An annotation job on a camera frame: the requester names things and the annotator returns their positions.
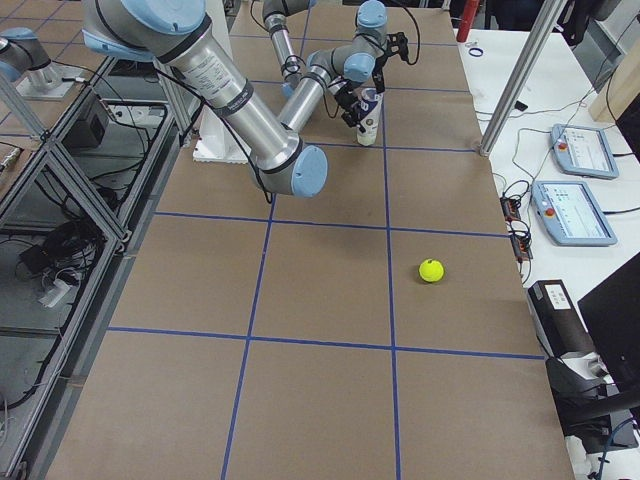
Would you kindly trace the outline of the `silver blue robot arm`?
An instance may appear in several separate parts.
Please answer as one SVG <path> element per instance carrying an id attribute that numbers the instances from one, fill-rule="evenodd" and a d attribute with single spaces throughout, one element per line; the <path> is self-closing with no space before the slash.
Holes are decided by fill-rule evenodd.
<path id="1" fill-rule="evenodd" d="M 369 79 L 375 59 L 362 39 L 347 46 L 317 51 L 308 60 L 299 57 L 290 40 L 287 18 L 312 6 L 311 1 L 266 1 L 263 4 L 263 26 L 270 35 L 280 64 L 283 92 L 288 95 L 278 119 L 289 129 L 301 131 L 318 103 L 325 99 L 325 93 L 330 91 L 343 109 L 345 123 L 363 130 L 359 100 L 353 89 Z"/>
<path id="2" fill-rule="evenodd" d="M 322 190 L 326 155 L 299 132 L 332 81 L 363 84 L 386 52 L 386 7 L 366 1 L 358 8 L 352 42 L 314 53 L 285 107 L 274 114 L 214 37 L 204 2 L 85 1 L 82 7 L 91 50 L 177 69 L 247 144 L 254 182 L 269 193 L 313 197 Z"/>

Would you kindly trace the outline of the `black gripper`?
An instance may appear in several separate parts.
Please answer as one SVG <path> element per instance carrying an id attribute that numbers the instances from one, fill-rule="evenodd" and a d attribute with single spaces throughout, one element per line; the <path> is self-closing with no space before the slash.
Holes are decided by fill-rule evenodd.
<path id="1" fill-rule="evenodd" d="M 364 113 L 361 108 L 361 101 L 354 93 L 353 88 L 349 84 L 336 84 L 331 87 L 331 93 L 336 103 L 344 110 L 341 119 L 350 127 L 356 127 L 359 132 L 364 131 L 362 120 Z"/>
<path id="2" fill-rule="evenodd" d="M 376 57 L 374 69 L 372 70 L 373 82 L 377 94 L 383 94 L 385 92 L 385 81 L 383 69 L 387 62 L 388 56 L 386 52 L 382 52 Z"/>

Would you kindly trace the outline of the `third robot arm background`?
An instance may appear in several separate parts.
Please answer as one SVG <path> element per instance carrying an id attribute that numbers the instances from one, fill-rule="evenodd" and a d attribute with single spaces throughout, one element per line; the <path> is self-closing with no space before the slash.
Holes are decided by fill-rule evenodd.
<path id="1" fill-rule="evenodd" d="M 1 32 L 1 74 L 32 100 L 60 100 L 84 81 L 82 69 L 53 62 L 35 33 L 26 27 Z"/>

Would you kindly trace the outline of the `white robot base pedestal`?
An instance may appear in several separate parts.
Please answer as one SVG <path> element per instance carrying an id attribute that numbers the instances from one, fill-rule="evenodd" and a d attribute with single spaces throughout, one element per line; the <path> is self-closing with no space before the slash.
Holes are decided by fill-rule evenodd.
<path id="1" fill-rule="evenodd" d="M 229 30 L 222 0 L 206 0 L 206 12 L 212 19 L 212 35 L 230 59 L 233 58 Z M 220 119 L 208 108 L 202 111 L 199 139 L 193 159 L 196 162 L 246 164 L 247 159 Z"/>

